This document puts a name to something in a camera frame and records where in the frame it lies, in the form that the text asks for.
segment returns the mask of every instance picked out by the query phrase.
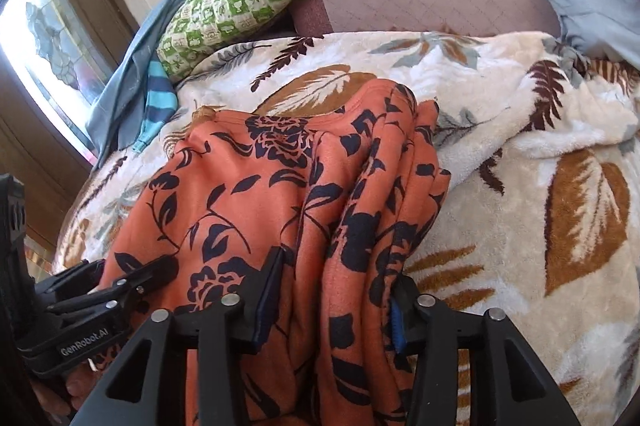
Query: bed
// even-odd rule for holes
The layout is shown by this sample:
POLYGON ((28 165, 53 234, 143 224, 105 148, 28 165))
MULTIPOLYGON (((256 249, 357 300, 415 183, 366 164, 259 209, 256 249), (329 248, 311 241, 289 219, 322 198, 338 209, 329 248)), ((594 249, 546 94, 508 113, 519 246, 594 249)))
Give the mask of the bed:
MULTIPOLYGON (((556 0, 499 2, 491 16, 494 0, 389 1, 296 0, 298 36, 204 58, 177 85, 178 111, 158 138, 137 155, 114 152, 89 179, 54 268, 103 258, 176 143, 216 111, 327 114, 388 78, 437 100, 433 143, 451 172, 405 273, 458 310, 505 309, 581 422, 613 424, 640 384, 634 22, 624 34, 593 18, 579 30, 556 0)), ((468 371, 462 357, 460 425, 468 371)))

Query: black flower print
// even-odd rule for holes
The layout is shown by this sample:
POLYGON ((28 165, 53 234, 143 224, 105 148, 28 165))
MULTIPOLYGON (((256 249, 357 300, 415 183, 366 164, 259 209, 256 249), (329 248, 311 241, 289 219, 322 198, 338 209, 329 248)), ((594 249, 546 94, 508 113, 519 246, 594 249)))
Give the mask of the black flower print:
POLYGON ((312 156, 312 136, 306 119, 251 116, 245 121, 255 143, 256 158, 267 156, 288 168, 306 168, 312 156))
POLYGON ((201 311, 225 294, 238 292, 244 277, 256 271, 239 256, 234 256, 218 266, 218 273, 209 265, 190 277, 187 300, 191 303, 174 309, 175 314, 201 311))

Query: leaf print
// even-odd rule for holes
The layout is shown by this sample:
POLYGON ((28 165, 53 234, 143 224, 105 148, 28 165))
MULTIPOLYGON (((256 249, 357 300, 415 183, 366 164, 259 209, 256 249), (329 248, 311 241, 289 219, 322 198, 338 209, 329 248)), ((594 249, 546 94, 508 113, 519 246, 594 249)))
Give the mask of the leaf print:
POLYGON ((371 168, 369 169, 369 175, 375 173, 376 170, 386 171, 386 166, 380 159, 373 159, 371 168))
POLYGON ((193 241, 196 239, 198 229, 200 229, 199 222, 196 222, 189 228, 189 249, 193 249, 193 241))
POLYGON ((452 294, 451 296, 447 296, 442 299, 444 303, 447 304, 447 307, 453 309, 455 311, 463 311, 472 307, 478 302, 486 300, 487 298, 493 296, 495 293, 495 289, 491 287, 483 288, 483 289, 464 289, 460 292, 452 294))
POLYGON ((385 98, 385 112, 392 114, 394 112, 402 112, 402 110, 391 102, 391 98, 385 98))
POLYGON ((400 192, 401 200, 404 199, 404 188, 402 187, 401 176, 396 177, 396 180, 394 180, 394 185, 391 187, 391 191, 385 202, 385 206, 388 207, 389 211, 393 214, 396 214, 396 190, 400 192))
POLYGON ((455 144, 480 124, 468 108, 460 110, 460 120, 456 120, 446 112, 440 112, 433 132, 433 146, 438 149, 455 144))
POLYGON ((111 244, 118 236, 120 228, 124 220, 129 216, 133 204, 140 196, 140 193, 146 188, 146 182, 135 184, 127 188, 121 196, 112 200, 102 209, 104 215, 108 215, 107 221, 94 234, 94 239, 101 242, 102 250, 106 254, 111 248, 111 244))
POLYGON ((415 44, 420 43, 420 38, 407 38, 400 40, 391 40, 389 43, 384 43, 369 51, 369 54, 387 54, 389 52, 398 52, 410 49, 415 44))
POLYGON ((284 168, 282 170, 276 171, 271 178, 269 179, 269 187, 271 188, 274 184, 278 182, 293 182, 295 185, 305 188, 306 181, 304 175, 301 173, 290 170, 288 168, 284 168))
POLYGON ((529 124, 522 131, 546 130, 546 126, 554 126, 554 118, 561 119, 558 106, 562 108, 562 102, 558 98, 558 92, 564 94, 564 87, 560 83, 564 80, 561 70, 553 61, 543 60, 534 63, 527 74, 536 80, 534 92, 539 94, 534 104, 533 114, 529 116, 529 124))
POLYGON ((169 124, 170 122, 174 122, 175 120, 180 119, 187 112, 188 112, 188 109, 185 106, 178 108, 178 110, 174 112, 174 114, 169 118, 169 120, 166 123, 169 124))
POLYGON ((630 98, 640 83, 640 72, 626 61, 610 62, 594 58, 589 63, 588 73, 602 76, 607 83, 619 85, 630 98))
MULTIPOLYGON (((71 233, 68 244, 63 250, 62 258, 65 268, 73 267, 82 261, 82 255, 86 250, 86 230, 89 227, 89 223, 87 218, 83 218, 71 233)), ((113 225, 113 220, 109 219, 107 224, 113 225)))
POLYGON ((421 278, 417 283, 420 292, 434 294, 439 289, 460 283, 461 281, 471 278, 484 270, 481 265, 463 265, 462 267, 453 267, 421 278))
POLYGON ((555 38, 545 38, 542 40, 542 44, 545 47, 545 51, 547 51, 549 54, 555 54, 561 60, 567 60, 570 64, 570 67, 575 69, 575 72, 579 76, 583 78, 585 77, 587 68, 589 67, 589 58, 586 58, 573 47, 562 43, 555 38))
POLYGON ((182 154, 182 159, 180 160, 180 163, 175 167, 175 170, 181 170, 182 168, 186 168, 189 164, 191 164, 191 161, 193 161, 193 150, 191 148, 182 148, 180 150, 180 153, 182 154))
POLYGON ((360 149, 361 139, 357 133, 340 136, 340 144, 347 152, 347 157, 351 157, 360 149))
POLYGON ((161 190, 173 190, 178 187, 180 184, 180 179, 175 175, 171 175, 170 172, 166 171, 155 179, 153 179, 149 183, 149 189, 152 191, 156 191, 158 188, 161 190))
POLYGON ((450 61, 463 67, 477 69, 479 54, 473 46, 481 44, 481 41, 467 36, 444 34, 442 32, 423 32, 419 38, 392 40, 369 51, 369 54, 399 52, 418 45, 415 52, 403 56, 393 64, 393 67, 415 67, 427 54, 438 47, 442 51, 442 55, 450 61))
POLYGON ((498 164, 497 159, 501 157, 502 148, 498 148, 491 157, 480 165, 478 173, 487 186, 489 186, 493 191, 504 195, 504 184, 502 184, 502 181, 492 171, 492 168, 495 168, 498 164))
POLYGON ((207 209, 211 209, 213 204, 216 203, 216 200, 220 198, 220 195, 224 193, 226 190, 226 186, 224 184, 220 184, 211 190, 209 197, 207 198, 207 209))
POLYGON ((211 135, 213 135, 214 137, 217 137, 218 139, 222 139, 223 141, 229 143, 231 145, 231 148, 233 148, 234 151, 238 155, 241 155, 242 157, 249 157, 249 155, 251 155, 252 151, 254 150, 254 146, 253 145, 251 145, 251 144, 243 144, 241 142, 237 142, 228 133, 214 132, 211 135))
POLYGON ((604 266, 626 240, 629 190, 613 163, 593 152, 563 155, 548 188, 546 294, 604 266))
POLYGON ((371 403, 367 389, 367 374, 359 364, 331 356, 338 392, 347 401, 358 406, 371 403))
POLYGON ((309 185, 314 186, 320 180, 320 175, 324 171, 324 164, 320 162, 320 158, 316 157, 311 163, 311 171, 309 172, 309 185))
POLYGON ((245 383, 244 389, 249 398, 262 410, 262 413, 267 419, 278 417, 280 415, 280 406, 278 406, 278 403, 261 389, 249 374, 246 374, 246 378, 249 381, 249 385, 245 383))
POLYGON ((241 193, 243 191, 247 191, 247 190, 251 189, 251 187, 254 186, 254 184, 257 183, 258 180, 260 180, 260 175, 252 175, 250 177, 242 179, 231 190, 231 194, 233 195, 234 193, 241 193))
POLYGON ((616 371, 618 391, 616 392, 616 408, 622 413, 629 403, 635 390, 636 374, 638 373, 638 354, 640 354, 640 324, 631 330, 625 338, 625 353, 616 371))
POLYGON ((261 116, 311 117, 343 106, 370 80, 369 72, 351 72, 348 65, 329 65, 307 72, 271 94, 254 114, 261 116))
POLYGON ((135 256, 129 254, 128 252, 116 252, 113 254, 118 267, 124 273, 129 273, 131 271, 135 271, 142 267, 142 263, 135 256))
POLYGON ((291 60, 297 60, 298 57, 302 54, 306 54, 307 47, 314 46, 313 38, 305 38, 305 37, 296 37, 292 38, 291 42, 287 47, 280 52, 280 55, 274 59, 266 72, 261 73, 254 79, 254 82, 251 84, 251 91, 255 92, 260 86, 260 83, 264 80, 270 78, 274 75, 278 70, 283 69, 287 65, 291 63, 291 60))
POLYGON ((377 307, 382 307, 385 288, 391 286, 402 269, 405 255, 402 252, 391 252, 391 247, 385 247, 376 258, 377 276, 369 286, 369 301, 377 307))
POLYGON ((415 167, 415 174, 418 177, 433 177, 436 167, 433 164, 418 164, 415 167))
POLYGON ((334 202, 334 200, 337 200, 340 197, 342 191, 342 187, 334 183, 314 186, 306 197, 305 211, 334 202))
POLYGON ((352 200, 358 200, 362 196, 365 186, 367 185, 366 179, 360 179, 351 193, 352 200))
POLYGON ((576 377, 575 379, 571 379, 568 381, 561 382, 558 384, 558 388, 560 388, 560 392, 566 397, 571 390, 573 390, 578 384, 580 384, 582 378, 576 377))
MULTIPOLYGON (((405 274, 412 274, 412 278, 416 280, 418 288, 422 292, 431 292, 431 294, 438 296, 438 292, 443 292, 453 285, 484 271, 482 265, 460 265, 460 262, 456 262, 454 267, 435 269, 464 258, 475 250, 476 246, 467 246, 460 249, 446 249, 426 254, 411 265, 405 266, 403 271, 405 274)), ((453 310, 462 311, 492 296, 494 293, 495 289, 491 287, 463 289, 446 295, 442 300, 453 310)))
POLYGON ((375 231, 380 222, 380 212, 375 215, 369 213, 351 213, 354 206, 350 206, 342 220, 344 229, 344 247, 340 260, 349 270, 366 272, 369 267, 371 249, 376 241, 375 231))
POLYGON ((95 187, 95 189, 89 194, 89 196, 78 206, 78 211, 84 210, 85 207, 89 205, 89 203, 97 197, 100 192, 104 189, 104 187, 109 183, 109 181, 115 177, 118 170, 122 167, 122 165, 127 160, 127 156, 120 157, 113 167, 109 170, 109 172, 105 175, 105 177, 100 181, 100 183, 95 187))
POLYGON ((418 50, 413 54, 407 54, 407 56, 402 56, 398 61, 396 61, 392 66, 393 67, 415 67, 419 64, 422 59, 429 54, 432 50, 432 47, 429 42, 423 41, 420 43, 418 50))
POLYGON ((424 139, 425 143, 433 145, 433 130, 431 129, 430 126, 427 126, 425 124, 416 126, 415 133, 419 133, 424 139))
POLYGON ((247 63, 254 55, 254 49, 266 47, 271 47, 271 45, 265 45, 264 42, 251 41, 231 45, 218 51, 204 62, 201 62, 197 67, 197 71, 195 70, 192 76, 181 82, 175 91, 178 92, 187 83, 223 76, 236 67, 247 63))
POLYGON ((212 258, 217 258, 226 251, 226 243, 228 236, 220 238, 220 234, 231 229, 226 224, 212 224, 209 228, 209 234, 202 243, 202 261, 208 262, 212 258))
POLYGON ((344 350, 355 342, 353 314, 329 317, 329 344, 331 348, 344 350))
POLYGON ((160 212, 158 213, 158 221, 162 227, 169 224, 178 212, 178 194, 173 192, 169 195, 160 206, 160 212))
POLYGON ((353 126, 356 132, 363 133, 367 137, 371 137, 373 127, 375 126, 377 120, 378 118, 375 116, 375 114, 368 108, 366 108, 358 117, 353 120, 351 126, 353 126))

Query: brown leaf pattern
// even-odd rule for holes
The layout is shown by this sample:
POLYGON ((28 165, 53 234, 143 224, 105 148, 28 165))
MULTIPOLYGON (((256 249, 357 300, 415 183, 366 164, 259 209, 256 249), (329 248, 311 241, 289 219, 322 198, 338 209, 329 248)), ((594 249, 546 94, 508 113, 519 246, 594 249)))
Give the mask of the brown leaf pattern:
POLYGON ((105 177, 100 181, 100 184, 98 184, 95 187, 95 189, 91 192, 91 194, 89 194, 89 196, 78 206, 78 211, 84 210, 85 207, 87 207, 89 203, 92 200, 94 200, 95 197, 98 196, 98 194, 100 194, 100 192, 109 183, 109 181, 116 175, 116 173, 118 173, 118 170, 122 167, 122 165, 126 160, 127 160, 127 156, 125 155, 124 157, 120 157, 116 161, 116 164, 113 165, 109 173, 107 173, 105 177))
MULTIPOLYGON (((459 258, 463 258, 476 250, 476 246, 467 246, 460 249, 447 249, 428 254, 404 268, 405 274, 414 274, 416 285, 420 292, 438 295, 438 291, 456 285, 466 279, 484 271, 482 265, 457 265, 443 268, 423 275, 425 270, 438 266, 446 266, 459 258)), ((468 309, 479 301, 493 295, 493 288, 464 289, 443 298, 443 301, 452 309, 461 311, 468 309)))
POLYGON ((571 390, 578 386, 581 380, 581 377, 576 377, 575 379, 561 382, 560 384, 558 384, 560 392, 562 392, 562 394, 564 394, 564 396, 566 397, 567 395, 569 395, 569 393, 571 393, 571 390))
POLYGON ((89 223, 87 218, 83 218, 71 232, 71 238, 62 253, 62 262, 65 268, 73 267, 82 260, 82 255, 86 250, 86 230, 89 223))
POLYGON ((255 109, 260 116, 311 117, 343 106, 362 85, 376 79, 369 72, 351 72, 348 65, 312 70, 287 83, 255 109))
POLYGON ((558 65, 550 60, 534 63, 528 74, 536 80, 533 91, 539 94, 539 98, 535 102, 533 114, 529 117, 529 124, 522 131, 546 130, 547 126, 555 128, 554 119, 561 119, 558 107, 562 107, 562 102, 558 93, 564 94, 564 86, 560 82, 565 78, 558 65))
POLYGON ((640 72, 626 61, 610 62, 595 58, 591 60, 589 72, 602 76, 608 83, 620 85, 628 97, 633 96, 640 83, 640 72))
POLYGON ((546 294, 603 267, 626 240, 629 190, 613 163, 593 152, 563 155, 545 215, 546 294))
POLYGON ((402 56, 393 64, 393 67, 415 67, 434 48, 439 47, 447 59, 456 62, 463 67, 475 69, 478 66, 478 51, 475 46, 482 42, 467 36, 455 34, 443 34, 441 32, 423 32, 419 38, 406 38, 391 40, 369 51, 370 54, 387 54, 411 49, 418 45, 412 54, 402 56))
POLYGON ((297 60, 298 57, 302 54, 306 54, 307 47, 314 46, 313 38, 303 38, 297 37, 292 38, 292 41, 287 47, 280 52, 280 55, 274 59, 266 72, 261 73, 254 79, 254 82, 251 84, 251 91, 255 92, 260 86, 260 83, 264 80, 270 78, 274 75, 278 70, 283 69, 287 65, 291 63, 291 60, 297 60))
POLYGON ((498 164, 497 160, 500 158, 502 158, 502 148, 498 148, 491 157, 480 165, 478 173, 487 186, 489 186, 493 191, 504 195, 504 184, 502 184, 502 181, 492 170, 492 168, 496 167, 498 164))

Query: orange cloth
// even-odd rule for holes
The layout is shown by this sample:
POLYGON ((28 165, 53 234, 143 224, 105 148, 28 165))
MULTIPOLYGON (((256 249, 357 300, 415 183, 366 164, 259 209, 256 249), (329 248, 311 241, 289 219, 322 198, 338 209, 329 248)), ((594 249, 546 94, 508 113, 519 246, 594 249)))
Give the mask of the orange cloth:
MULTIPOLYGON (((368 82, 326 116, 215 113, 143 191, 101 287, 177 255, 177 279, 150 295, 137 326, 157 308, 206 308, 281 247, 277 323, 241 361, 251 419, 402 424, 413 376, 390 346, 389 291, 449 186, 431 145, 437 117, 434 101, 417 106, 389 80, 368 82)), ((196 422, 195 364, 187 424, 196 422)))

